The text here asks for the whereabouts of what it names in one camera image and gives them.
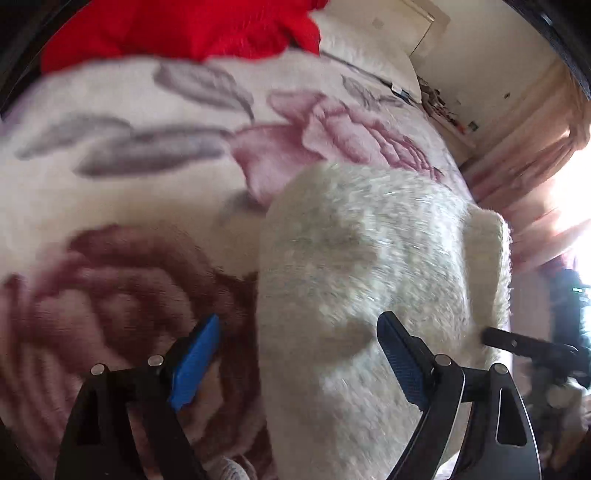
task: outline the floral blanket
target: floral blanket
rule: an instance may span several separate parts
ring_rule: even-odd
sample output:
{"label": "floral blanket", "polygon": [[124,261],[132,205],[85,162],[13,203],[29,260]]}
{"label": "floral blanket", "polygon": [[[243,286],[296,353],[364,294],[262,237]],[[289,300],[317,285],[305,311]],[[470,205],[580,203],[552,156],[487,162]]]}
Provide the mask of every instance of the floral blanket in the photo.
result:
{"label": "floral blanket", "polygon": [[0,125],[0,416],[44,479],[90,367],[139,365],[211,309],[222,343],[180,420],[206,467],[224,456],[276,477],[256,360],[259,227],[322,161],[415,171],[470,199],[419,109],[300,51],[89,63],[21,98]]}

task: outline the red blanket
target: red blanket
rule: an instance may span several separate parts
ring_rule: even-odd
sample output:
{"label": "red blanket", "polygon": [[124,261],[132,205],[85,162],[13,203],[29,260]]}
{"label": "red blanket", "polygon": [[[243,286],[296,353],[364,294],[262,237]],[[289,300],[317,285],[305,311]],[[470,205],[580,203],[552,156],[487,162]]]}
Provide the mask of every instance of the red blanket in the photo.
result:
{"label": "red blanket", "polygon": [[295,41],[318,54],[306,13],[328,0],[93,0],[46,45],[44,73],[86,60],[158,55],[260,59]]}

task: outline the curtain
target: curtain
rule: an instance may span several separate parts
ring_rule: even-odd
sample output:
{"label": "curtain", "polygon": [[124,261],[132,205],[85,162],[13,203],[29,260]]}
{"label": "curtain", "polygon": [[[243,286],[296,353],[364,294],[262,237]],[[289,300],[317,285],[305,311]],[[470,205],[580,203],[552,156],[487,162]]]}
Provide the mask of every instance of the curtain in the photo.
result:
{"label": "curtain", "polygon": [[463,174],[477,203],[511,226],[515,271],[567,251],[591,225],[591,203],[577,200],[591,190],[590,122],[591,103],[556,60],[477,139]]}

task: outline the blue gripper pad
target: blue gripper pad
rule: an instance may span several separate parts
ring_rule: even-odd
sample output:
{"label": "blue gripper pad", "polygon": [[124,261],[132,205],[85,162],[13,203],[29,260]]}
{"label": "blue gripper pad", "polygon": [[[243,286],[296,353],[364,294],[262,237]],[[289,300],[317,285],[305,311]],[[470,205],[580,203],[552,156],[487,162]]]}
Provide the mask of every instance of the blue gripper pad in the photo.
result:
{"label": "blue gripper pad", "polygon": [[219,341],[220,321],[217,315],[211,315],[174,371],[168,403],[175,411],[193,400]]}
{"label": "blue gripper pad", "polygon": [[404,396],[419,410],[425,411],[428,407],[428,398],[423,373],[385,314],[378,317],[377,333],[378,342],[386,354]]}

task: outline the white pillow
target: white pillow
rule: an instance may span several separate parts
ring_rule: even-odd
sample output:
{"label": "white pillow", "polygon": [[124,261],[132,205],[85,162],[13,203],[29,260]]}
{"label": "white pillow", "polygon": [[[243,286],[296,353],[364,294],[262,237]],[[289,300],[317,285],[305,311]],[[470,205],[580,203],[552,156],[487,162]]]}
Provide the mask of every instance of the white pillow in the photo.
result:
{"label": "white pillow", "polygon": [[413,64],[393,41],[384,45],[369,32],[348,25],[325,12],[311,12],[310,18],[320,30],[321,52],[386,82],[392,82],[395,92],[405,90],[413,100],[421,102],[421,89]]}

